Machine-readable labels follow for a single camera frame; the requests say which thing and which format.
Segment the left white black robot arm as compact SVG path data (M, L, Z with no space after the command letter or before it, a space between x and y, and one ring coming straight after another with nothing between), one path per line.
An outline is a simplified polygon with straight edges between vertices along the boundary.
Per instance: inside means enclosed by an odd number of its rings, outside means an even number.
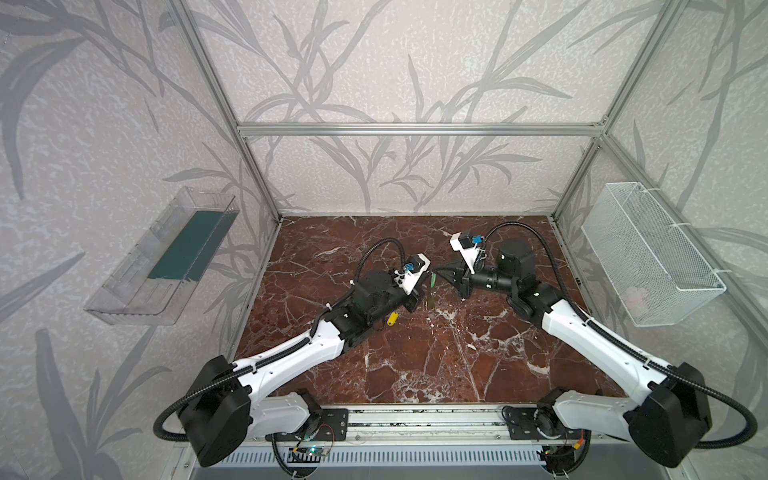
M201 368L174 409L202 467L234 452L250 435L294 433L321 409L306 393L275 395L304 372L363 344L374 325L399 308L413 312L428 270L372 271L351 294L323 311L309 331L270 350L229 362L219 355Z

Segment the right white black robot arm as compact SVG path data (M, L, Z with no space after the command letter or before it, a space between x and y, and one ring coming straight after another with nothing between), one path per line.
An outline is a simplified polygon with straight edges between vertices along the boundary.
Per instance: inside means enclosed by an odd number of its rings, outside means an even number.
M461 258L437 273L464 299L476 289L505 295L518 317L578 351L624 393L611 399L555 389L539 403L546 421L631 441L656 463L679 466L712 426L707 396L694 387L703 383L702 373L637 349L572 306L560 290L537 279L535 256L524 241L506 242L491 268L476 264L480 243L478 236L454 234L450 245Z

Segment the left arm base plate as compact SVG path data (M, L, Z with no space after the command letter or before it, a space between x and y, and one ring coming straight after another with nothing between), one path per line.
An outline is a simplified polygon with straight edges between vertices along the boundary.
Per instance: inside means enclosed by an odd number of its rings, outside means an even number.
M270 434L267 439L275 438L278 442L343 441L347 436L349 414L346 408L323 409L320 413L311 413L295 432Z

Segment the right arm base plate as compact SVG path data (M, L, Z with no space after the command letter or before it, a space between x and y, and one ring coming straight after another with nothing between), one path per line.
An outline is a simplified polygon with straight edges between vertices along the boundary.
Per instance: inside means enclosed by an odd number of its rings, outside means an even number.
M505 405L501 409L511 440L553 441L566 444L582 438L580 430L566 427L549 408Z

